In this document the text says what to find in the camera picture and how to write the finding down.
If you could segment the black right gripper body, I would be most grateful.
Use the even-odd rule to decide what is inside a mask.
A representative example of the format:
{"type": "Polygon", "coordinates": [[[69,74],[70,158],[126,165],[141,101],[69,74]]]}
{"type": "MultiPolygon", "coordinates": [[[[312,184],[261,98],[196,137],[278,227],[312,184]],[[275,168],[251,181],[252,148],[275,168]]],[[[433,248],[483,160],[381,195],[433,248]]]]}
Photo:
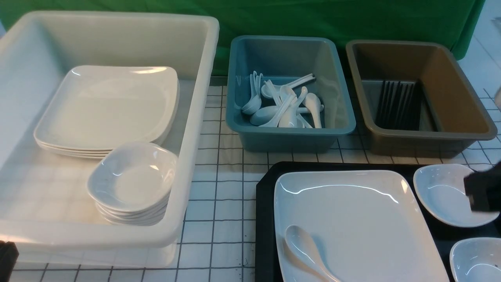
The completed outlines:
{"type": "Polygon", "coordinates": [[[501,211],[501,162],[464,177],[465,194],[473,212],[501,211]]]}

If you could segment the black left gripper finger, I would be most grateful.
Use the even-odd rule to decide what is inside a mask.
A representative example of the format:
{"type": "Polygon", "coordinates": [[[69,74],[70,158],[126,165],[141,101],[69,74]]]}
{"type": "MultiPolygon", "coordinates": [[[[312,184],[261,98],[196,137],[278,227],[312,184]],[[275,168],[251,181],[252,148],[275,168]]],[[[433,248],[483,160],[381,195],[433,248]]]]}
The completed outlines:
{"type": "Polygon", "coordinates": [[[0,241],[0,281],[8,282],[19,252],[14,242],[0,241]]]}

